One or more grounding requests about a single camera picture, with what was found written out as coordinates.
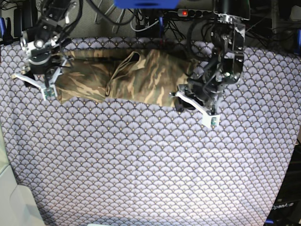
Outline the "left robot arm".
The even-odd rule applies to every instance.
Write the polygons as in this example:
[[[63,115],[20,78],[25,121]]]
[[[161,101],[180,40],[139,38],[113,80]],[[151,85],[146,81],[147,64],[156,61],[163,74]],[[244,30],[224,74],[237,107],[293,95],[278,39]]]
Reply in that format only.
[[[211,42],[214,47],[210,58],[197,56],[192,51],[191,38],[194,28],[205,20],[214,21]],[[243,74],[245,20],[250,19],[250,2],[247,0],[215,0],[213,11],[196,18],[187,32],[187,50],[200,62],[206,61],[204,72],[198,78],[190,76],[185,84],[179,84],[177,91],[170,93],[175,98],[179,112],[198,110],[202,113],[202,125],[218,126],[218,108],[227,85],[235,84]]]

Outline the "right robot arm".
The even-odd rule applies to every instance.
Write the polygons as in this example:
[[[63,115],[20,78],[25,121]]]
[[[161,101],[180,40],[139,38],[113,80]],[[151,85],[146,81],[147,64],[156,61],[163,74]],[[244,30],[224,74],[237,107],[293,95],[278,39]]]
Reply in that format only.
[[[12,79],[37,88],[44,100],[57,97],[56,80],[64,68],[72,67],[63,47],[71,42],[68,36],[81,19],[82,10],[81,0],[43,1],[36,25],[22,32],[20,44],[26,62]]]

